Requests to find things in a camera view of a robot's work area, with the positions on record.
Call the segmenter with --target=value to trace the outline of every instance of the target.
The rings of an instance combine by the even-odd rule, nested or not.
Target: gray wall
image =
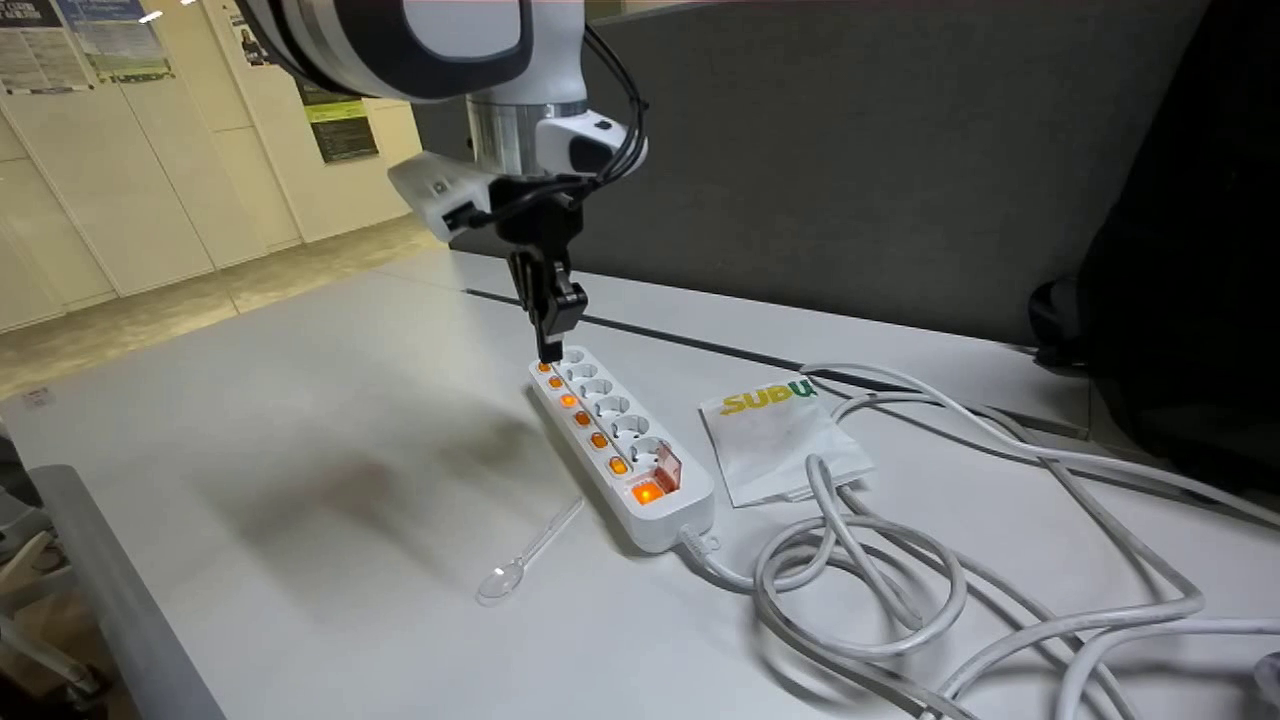
[[[1083,254],[1201,12],[752,0],[609,24],[653,159],[587,202],[575,262],[1025,339],[1025,297]],[[460,147],[456,106],[422,122]]]

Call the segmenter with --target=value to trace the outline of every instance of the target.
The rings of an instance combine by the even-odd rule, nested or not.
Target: table surface
[[[1093,393],[1025,352],[944,332],[585,277],[575,332],[715,468],[696,404],[779,376],[759,356],[862,356],[973,404],[1097,422]],[[534,332],[501,260],[431,253],[0,404],[61,519],[145,714],[899,714],[830,682],[752,624],[752,602],[678,554],[635,554],[585,510],[498,606],[518,554],[579,478],[526,397]],[[864,491],[1058,610],[1138,602],[1139,574],[1040,470],[896,421],[853,421]],[[1209,615],[1280,618],[1277,532],[1097,487],[1209,589]],[[747,561],[805,503],[729,510]],[[797,610],[837,643],[882,633],[870,596],[823,584]],[[935,681],[1006,629],[970,606],[906,664]],[[1129,651],[1151,714],[1242,711],[1261,639]],[[979,682],[979,714],[1040,714],[1040,661]]]

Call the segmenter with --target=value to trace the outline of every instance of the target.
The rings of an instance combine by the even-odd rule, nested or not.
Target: power strip socket
[[[641,553],[713,529],[715,484],[678,435],[585,347],[534,363],[534,397],[562,427]]]

